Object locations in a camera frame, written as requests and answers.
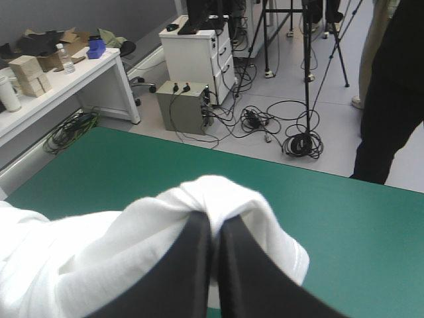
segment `gray wall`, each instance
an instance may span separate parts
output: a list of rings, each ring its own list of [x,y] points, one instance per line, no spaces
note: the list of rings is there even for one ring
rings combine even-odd
[[[99,27],[138,41],[174,16],[174,0],[0,0],[0,45],[14,43],[26,28]]]

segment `blue container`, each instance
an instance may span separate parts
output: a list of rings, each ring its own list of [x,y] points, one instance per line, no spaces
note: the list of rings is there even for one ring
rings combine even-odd
[[[89,59],[100,58],[106,51],[106,45],[100,36],[90,36],[88,45],[90,47],[87,52]]]

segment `white towel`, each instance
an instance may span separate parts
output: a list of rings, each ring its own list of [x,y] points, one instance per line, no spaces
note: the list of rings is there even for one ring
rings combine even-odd
[[[191,211],[207,214],[214,237],[225,220],[241,214],[275,264],[303,282],[309,257],[280,228],[266,200],[226,178],[204,176],[122,212],[52,222],[0,202],[0,317],[85,317],[143,277]],[[216,293],[211,288],[209,306],[218,306]]]

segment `drawer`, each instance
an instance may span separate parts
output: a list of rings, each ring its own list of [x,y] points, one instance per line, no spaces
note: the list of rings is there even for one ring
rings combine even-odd
[[[212,74],[219,72],[219,66],[223,67],[225,62],[231,55],[231,41],[228,38],[227,41],[221,46],[219,52],[212,56]]]
[[[229,89],[233,88],[235,83],[233,55],[230,55],[227,61],[221,65],[221,71],[215,74],[214,80],[218,104],[221,105],[228,95]]]
[[[222,52],[224,49],[224,46],[227,45],[227,41],[230,39],[230,35],[228,33],[228,23],[225,23],[225,27],[223,31],[218,30],[219,36],[214,34],[209,44],[209,52],[210,56],[214,56],[218,51]]]

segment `green tabletop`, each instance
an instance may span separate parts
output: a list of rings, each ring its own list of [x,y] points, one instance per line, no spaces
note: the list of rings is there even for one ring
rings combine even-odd
[[[424,317],[420,193],[96,128],[7,201],[57,219],[121,210],[203,174],[264,194],[309,253],[304,286],[329,305],[351,317]]]

